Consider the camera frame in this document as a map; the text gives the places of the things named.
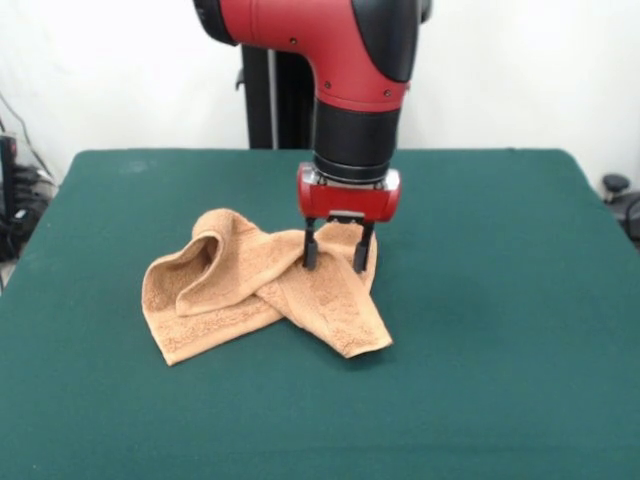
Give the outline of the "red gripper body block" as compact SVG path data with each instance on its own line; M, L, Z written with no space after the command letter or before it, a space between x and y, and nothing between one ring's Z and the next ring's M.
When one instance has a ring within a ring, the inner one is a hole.
M314 219L386 223L397 210L402 190L396 169L390 169L380 182L359 185L331 180L308 162L299 165L296 182L299 210L305 218Z

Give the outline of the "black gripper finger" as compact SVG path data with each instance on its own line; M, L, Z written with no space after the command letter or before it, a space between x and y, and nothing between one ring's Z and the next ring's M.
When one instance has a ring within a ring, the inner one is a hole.
M353 269L356 273L362 273L367 269L374 226L375 224L371 222L362 224L361 239L356 245L353 257Z
M318 244L315 240L316 218L305 218L303 267L309 271L316 268Z

